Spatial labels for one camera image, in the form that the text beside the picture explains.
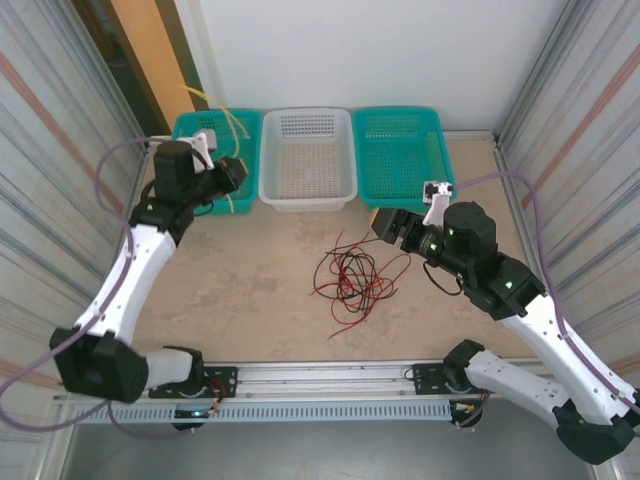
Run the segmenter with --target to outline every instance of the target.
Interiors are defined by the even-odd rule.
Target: red and black wire
[[[373,311],[373,308],[380,300],[392,297],[398,291],[395,286],[396,281],[411,265],[411,257],[400,254],[389,260],[379,270],[376,268],[376,261],[362,245],[369,242],[378,241],[378,238],[367,239],[369,234],[362,240],[349,245],[339,246],[342,232],[336,239],[334,248],[325,252],[324,258],[320,261],[313,274],[313,292],[332,300],[331,315],[340,325],[345,327],[333,333],[329,338],[345,332],[356,325],[364,322]],[[329,272],[337,278],[322,285],[318,285],[318,273],[322,265],[331,258]],[[406,258],[407,264],[395,277],[389,278],[382,273],[400,258]],[[342,304],[349,313],[359,314],[355,320],[343,320],[336,313],[337,304]]]

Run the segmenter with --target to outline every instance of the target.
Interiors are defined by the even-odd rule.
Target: floor
[[[488,141],[452,141],[449,153],[458,181],[496,170]],[[480,204],[496,220],[500,249],[522,258],[500,181],[463,190],[458,200]],[[533,356],[467,298],[438,291],[418,257],[366,323],[328,340],[340,325],[331,301],[310,295],[313,271],[340,232],[345,243],[359,240],[368,219],[358,199],[339,212],[277,213],[256,201],[247,215],[197,218],[147,299],[135,347],[188,346],[207,361],[433,359],[471,338],[505,357]],[[400,253],[382,242],[366,249],[378,263]]]
[[[194,437],[153,442],[126,437],[111,425],[81,425],[62,478],[587,480],[592,475],[542,420],[506,400],[492,400],[475,432],[435,421],[243,423],[205,425]]]

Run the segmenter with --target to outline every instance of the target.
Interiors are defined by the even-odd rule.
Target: white wall
[[[232,107],[428,105],[498,129],[566,0],[176,0]]]

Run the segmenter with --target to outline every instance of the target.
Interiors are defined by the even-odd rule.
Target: purple cable
[[[558,322],[558,329],[560,330],[560,333],[562,334],[562,337],[565,339],[565,341],[567,342],[567,345],[569,345],[569,348],[571,348],[571,350],[573,351],[573,353],[576,355],[576,357],[578,357],[580,359],[580,361],[583,363],[583,365],[585,367],[587,367],[587,369],[598,379],[602,382],[602,384],[607,387],[607,389],[616,397],[618,397],[618,399],[624,403],[627,407],[629,407],[631,410],[633,410],[635,413],[637,413],[638,415],[640,415],[640,407],[638,407],[634,402],[629,401],[629,399],[627,399],[626,397],[622,397],[620,396],[620,390],[618,390],[615,385],[613,385],[609,379],[607,377],[605,377],[602,373],[600,373],[598,371],[598,369],[589,361],[589,359],[587,358],[587,356],[582,353],[582,351],[580,350],[580,347],[578,347],[578,345],[576,345],[576,343],[573,341],[573,339],[567,335],[567,326],[564,323],[564,316],[562,314],[562,307],[560,306],[560,298],[558,295],[558,290],[555,286],[555,284],[553,283],[553,281],[551,280],[551,275],[549,273],[549,268],[547,266],[547,262],[544,258],[544,249],[542,248],[542,220],[540,219],[540,202],[538,201],[538,195],[536,194],[535,189],[533,188],[533,185],[531,184],[531,182],[529,182],[529,180],[527,180],[525,177],[523,177],[522,175],[520,175],[519,173],[516,172],[496,172],[496,173],[492,173],[490,175],[486,175],[484,177],[480,177],[480,178],[476,178],[475,180],[470,180],[468,182],[463,182],[463,183],[459,183],[457,185],[455,185],[453,188],[454,190],[462,190],[464,188],[468,188],[468,187],[472,187],[474,185],[477,185],[479,183],[485,182],[487,180],[492,180],[494,178],[500,178],[500,177],[511,177],[511,178],[516,178],[518,180],[520,180],[522,183],[524,183],[524,185],[527,187],[527,190],[529,190],[529,193],[531,194],[531,198],[533,200],[533,216],[535,219],[535,228],[536,228],[536,244],[538,247],[538,259],[540,262],[540,270],[542,271],[542,276],[544,277],[545,281],[547,282],[547,286],[549,287],[549,295],[551,296],[551,298],[553,299],[553,303],[555,305],[555,313],[556,313],[556,321]]]
[[[148,137],[132,138],[111,147],[109,150],[107,150],[107,152],[102,156],[102,158],[98,162],[98,165],[96,166],[96,176],[93,182],[94,192],[96,195],[96,199],[98,201],[98,205],[102,210],[107,212],[109,215],[112,215],[113,217],[115,217],[122,224],[122,226],[124,227],[125,235],[126,235],[125,245],[128,247],[127,248],[128,255],[125,257],[125,262],[124,262],[124,266],[122,267],[122,271],[120,272],[118,279],[114,283],[113,288],[111,289],[111,291],[109,291],[109,293],[105,297],[102,304],[98,307],[98,312],[91,318],[91,320],[89,320],[84,327],[82,327],[72,336],[67,338],[64,342],[62,342],[56,348],[45,353],[36,361],[27,365],[22,370],[18,371],[13,376],[11,376],[6,382],[4,382],[0,386],[0,398],[2,398],[2,395],[4,395],[4,393],[9,389],[9,387],[11,387],[11,385],[16,383],[20,379],[24,378],[29,373],[35,371],[38,367],[48,362],[49,360],[53,359],[57,354],[63,352],[64,350],[69,348],[71,345],[73,345],[75,342],[77,342],[85,333],[87,333],[91,329],[91,327],[93,327],[98,322],[98,320],[100,319],[104,311],[107,309],[107,307],[109,306],[113,298],[118,293],[118,290],[124,283],[124,279],[126,278],[127,273],[129,273],[129,269],[131,268],[131,262],[132,262],[132,256],[133,256],[133,234],[131,232],[131,227],[129,226],[127,219],[123,215],[115,211],[113,208],[105,205],[104,202],[102,201],[102,197],[100,195],[100,173],[102,172],[102,168],[105,162],[114,154],[114,152],[116,152],[117,150],[123,147],[127,145],[142,144],[146,142],[164,142],[164,141],[166,140],[157,139],[157,138],[148,138]],[[35,425],[28,425],[25,423],[21,423],[10,418],[7,415],[7,413],[3,410],[2,405],[0,404],[0,420],[2,420],[5,424],[17,430],[24,430],[27,432],[38,432],[38,433],[53,432],[56,430],[61,430],[63,428],[70,427],[71,425],[74,425],[80,422],[81,420],[84,420],[85,418],[93,415],[95,412],[103,408],[105,405],[107,405],[107,400],[105,400],[104,402],[100,402],[98,405],[87,410],[85,413],[78,415],[77,417],[72,418],[70,420],[66,420],[62,423],[58,423],[55,425],[35,426]]]
[[[178,432],[170,432],[170,433],[140,433],[133,430],[128,429],[124,425],[118,423],[115,415],[113,414],[113,409],[111,408],[111,401],[107,402],[107,414],[109,415],[109,420],[113,423],[113,426],[120,430],[125,435],[129,435],[130,437],[137,438],[138,440],[172,440],[174,438],[182,437],[189,433],[189,430],[182,430]]]
[[[473,412],[473,415],[471,415],[466,420],[463,420],[462,422],[456,422],[456,427],[462,428],[465,425],[469,425],[471,422],[473,422],[478,417],[478,415],[482,413],[482,410],[484,410],[484,407],[487,406],[487,403],[489,403],[490,396],[491,396],[491,392],[487,392],[486,396],[484,397],[484,400],[482,400],[482,403],[480,404],[480,406],[476,408],[476,411]]]

